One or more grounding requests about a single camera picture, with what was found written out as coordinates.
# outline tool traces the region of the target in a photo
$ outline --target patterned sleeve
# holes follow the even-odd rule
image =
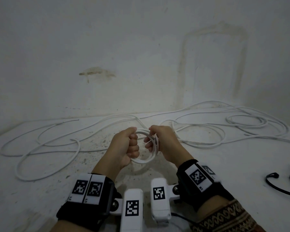
[[[193,232],[265,232],[236,199],[207,215],[191,229]]]

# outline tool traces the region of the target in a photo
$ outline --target finger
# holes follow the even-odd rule
[[[138,144],[138,141],[135,139],[130,139],[129,146],[136,146]]]
[[[138,139],[138,135],[137,135],[137,134],[131,134],[131,135],[129,136],[129,138],[130,138],[130,139],[135,139],[135,140],[137,140],[137,139]]]
[[[129,137],[131,134],[135,133],[137,130],[137,127],[130,127],[122,131],[122,133],[126,136]]]
[[[145,143],[148,143],[149,141],[150,141],[149,137],[145,137],[145,138],[144,138],[144,142],[145,142]]]
[[[127,153],[132,153],[132,152],[135,152],[135,151],[139,151],[139,146],[136,145],[136,146],[129,146],[128,147],[128,150],[127,150]]]
[[[150,127],[149,135],[154,136],[158,132],[159,132],[159,125],[152,125]]]
[[[138,152],[138,151],[134,151],[132,153],[127,153],[127,156],[129,156],[130,158],[133,158],[133,159],[139,157],[139,155],[140,155],[140,152]]]
[[[150,148],[150,147],[152,147],[152,146],[153,146],[152,142],[149,142],[149,143],[147,143],[147,144],[145,145],[145,148],[148,149],[148,148]]]

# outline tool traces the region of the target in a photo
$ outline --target wrist strap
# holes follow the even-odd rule
[[[66,203],[56,216],[58,220],[98,231],[109,216],[115,198],[122,197],[110,178],[99,174],[80,174]]]
[[[176,173],[180,198],[197,211],[213,196],[220,195],[231,201],[233,196],[222,186],[217,175],[197,160],[188,160],[179,166]]]

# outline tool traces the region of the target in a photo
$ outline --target black wrist strap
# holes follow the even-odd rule
[[[105,219],[109,216],[109,205],[115,198],[120,199],[122,196],[114,187],[114,182],[108,177],[105,177],[103,188],[100,192],[101,197],[99,204],[93,205],[84,203],[88,195],[93,195],[90,194],[90,192],[90,183],[88,183],[88,187],[86,188],[84,194],[84,200],[81,203],[69,201],[65,202],[65,204],[62,205],[57,212],[56,216],[58,221],[69,221],[78,226],[82,226],[86,229],[97,232]]]
[[[217,181],[215,173],[197,160],[188,160],[179,166],[176,173],[180,198],[197,211],[213,196],[220,195],[231,201],[234,197]]]

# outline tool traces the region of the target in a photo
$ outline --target white floor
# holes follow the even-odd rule
[[[167,118],[178,117],[173,113],[158,115],[142,120],[145,125],[158,124]],[[220,122],[224,123],[226,114],[198,114],[181,118],[181,122]],[[94,123],[100,117],[81,118],[79,121],[57,126],[44,133],[41,140],[66,133]],[[12,138],[54,121],[27,122],[0,136],[1,146]],[[106,124],[101,123],[88,130],[73,134],[58,140],[65,142],[69,138],[81,138]],[[88,140],[81,142],[82,148],[94,149],[107,147],[114,133],[129,127],[136,126],[136,121],[126,121],[115,124],[97,133]],[[243,136],[243,132],[235,128],[224,128],[228,139]],[[41,131],[27,134],[7,148],[9,154],[24,154],[37,146],[35,138]],[[217,137],[206,128],[190,127],[180,134],[184,138],[196,141],[213,141]],[[141,156],[148,153],[140,141]],[[208,165],[220,176],[224,187],[237,198],[244,208],[266,231],[290,231],[290,196],[284,195],[269,187],[264,178],[267,174],[278,172],[280,178],[271,180],[277,186],[290,191],[290,144],[281,141],[251,139],[231,144],[223,144],[214,149],[203,150],[185,145],[185,148],[199,161]],[[76,145],[64,148],[76,149]],[[22,182],[15,178],[14,166],[20,157],[4,157],[0,155],[0,231],[48,231],[56,222],[56,213],[65,202],[73,180],[78,173],[90,172],[104,151],[79,153],[77,158],[57,174],[35,182]],[[58,167],[73,153],[50,153],[30,156],[23,163],[22,174],[40,176]],[[146,165],[131,164],[123,169],[116,179],[115,185],[123,194],[128,188],[141,188],[144,192],[144,231],[188,231],[188,223],[180,218],[172,218],[168,227],[158,227],[150,213],[150,181],[156,177],[165,177],[169,184],[177,182],[176,168],[168,163],[161,154],[154,161]],[[194,218],[191,207],[184,204],[172,203],[172,211],[182,213],[188,218]],[[101,231],[115,231],[120,220],[109,217]]]

